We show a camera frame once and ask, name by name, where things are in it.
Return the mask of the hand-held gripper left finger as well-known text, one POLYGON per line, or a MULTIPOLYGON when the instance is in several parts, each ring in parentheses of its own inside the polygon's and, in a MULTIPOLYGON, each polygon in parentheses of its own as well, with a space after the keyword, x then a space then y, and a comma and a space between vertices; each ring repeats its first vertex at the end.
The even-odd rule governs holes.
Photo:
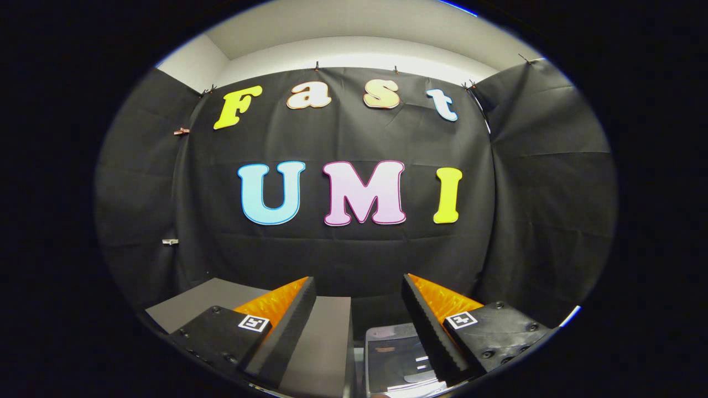
POLYGON ((316 300, 306 276, 235 308, 212 305, 169 342, 230 380, 280 387, 316 300))

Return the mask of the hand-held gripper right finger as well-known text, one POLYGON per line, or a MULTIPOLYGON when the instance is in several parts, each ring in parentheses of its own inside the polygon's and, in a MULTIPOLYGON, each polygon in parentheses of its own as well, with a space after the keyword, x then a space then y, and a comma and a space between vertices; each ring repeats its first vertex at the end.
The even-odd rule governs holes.
POLYGON ((435 377, 448 387, 523 357, 553 332, 506 302, 481 304, 414 274, 404 274, 402 298, 435 377))

